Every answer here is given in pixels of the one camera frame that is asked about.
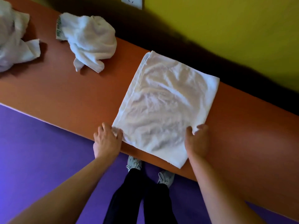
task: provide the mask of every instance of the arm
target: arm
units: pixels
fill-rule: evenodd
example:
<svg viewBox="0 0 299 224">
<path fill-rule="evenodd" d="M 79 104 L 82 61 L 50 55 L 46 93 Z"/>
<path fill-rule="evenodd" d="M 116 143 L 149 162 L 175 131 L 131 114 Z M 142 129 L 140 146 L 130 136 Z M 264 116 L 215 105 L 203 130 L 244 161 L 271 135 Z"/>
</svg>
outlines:
<svg viewBox="0 0 299 224">
<path fill-rule="evenodd" d="M 235 196 L 204 159 L 208 151 L 208 126 L 186 129 L 185 148 L 198 181 L 204 203 L 213 224 L 264 224 L 265 222 L 247 204 Z"/>
<path fill-rule="evenodd" d="M 121 149 L 122 131 L 115 137 L 108 124 L 94 134 L 95 160 L 21 212 L 15 223 L 76 223 L 90 195 Z"/>
</svg>

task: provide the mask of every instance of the hand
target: hand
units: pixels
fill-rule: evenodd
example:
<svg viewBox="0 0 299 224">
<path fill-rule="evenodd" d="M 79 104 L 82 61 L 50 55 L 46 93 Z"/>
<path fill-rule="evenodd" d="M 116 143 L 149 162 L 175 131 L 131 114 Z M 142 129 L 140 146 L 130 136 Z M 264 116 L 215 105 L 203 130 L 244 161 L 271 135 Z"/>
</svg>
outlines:
<svg viewBox="0 0 299 224">
<path fill-rule="evenodd" d="M 185 149 L 188 157 L 199 156 L 204 158 L 209 148 L 209 127 L 205 124 L 197 126 L 198 131 L 193 135 L 192 127 L 186 128 Z"/>
<path fill-rule="evenodd" d="M 118 129 L 117 136 L 115 137 L 111 126 L 107 123 L 102 123 L 102 126 L 98 128 L 98 133 L 94 133 L 94 138 L 93 149 L 95 158 L 101 156 L 114 161 L 121 150 L 123 131 Z"/>
</svg>

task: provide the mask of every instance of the forearm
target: forearm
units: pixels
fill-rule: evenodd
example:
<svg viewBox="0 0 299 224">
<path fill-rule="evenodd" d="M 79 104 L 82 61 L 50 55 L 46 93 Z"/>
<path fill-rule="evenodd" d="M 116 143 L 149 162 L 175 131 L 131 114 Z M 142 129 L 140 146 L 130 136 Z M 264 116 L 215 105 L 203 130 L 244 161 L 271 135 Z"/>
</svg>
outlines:
<svg viewBox="0 0 299 224">
<path fill-rule="evenodd" d="M 15 223 L 75 223 L 90 195 L 112 161 L 98 157 L 53 191 L 32 204 Z"/>
<path fill-rule="evenodd" d="M 265 223 L 243 200 L 230 192 L 206 160 L 191 156 L 190 163 L 213 224 Z"/>
</svg>

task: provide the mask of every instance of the leg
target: leg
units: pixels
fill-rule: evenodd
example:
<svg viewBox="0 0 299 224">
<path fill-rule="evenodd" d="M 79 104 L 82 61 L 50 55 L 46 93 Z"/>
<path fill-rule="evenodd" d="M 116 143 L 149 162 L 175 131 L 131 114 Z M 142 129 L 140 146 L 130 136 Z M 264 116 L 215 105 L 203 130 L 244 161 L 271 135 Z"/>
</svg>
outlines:
<svg viewBox="0 0 299 224">
<path fill-rule="evenodd" d="M 144 198 L 144 221 L 145 224 L 169 223 L 177 224 L 172 212 L 171 199 L 168 187 L 172 184 L 174 174 L 168 171 L 159 173 L 159 182 L 155 184 Z"/>
<path fill-rule="evenodd" d="M 125 181 L 111 199 L 103 224 L 136 224 L 137 222 L 140 202 L 146 188 L 145 177 L 139 169 L 133 167 L 128 169 L 129 173 Z"/>
</svg>

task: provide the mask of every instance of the black pants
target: black pants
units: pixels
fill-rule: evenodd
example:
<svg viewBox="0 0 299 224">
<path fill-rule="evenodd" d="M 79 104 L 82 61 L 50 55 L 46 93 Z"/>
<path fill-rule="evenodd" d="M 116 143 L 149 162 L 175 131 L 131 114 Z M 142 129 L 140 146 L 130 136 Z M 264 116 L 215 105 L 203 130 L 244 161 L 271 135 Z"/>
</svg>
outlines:
<svg viewBox="0 0 299 224">
<path fill-rule="evenodd" d="M 177 223 L 168 187 L 154 183 L 142 171 L 133 168 L 114 193 L 103 224 L 136 224 L 142 198 L 145 224 Z"/>
</svg>

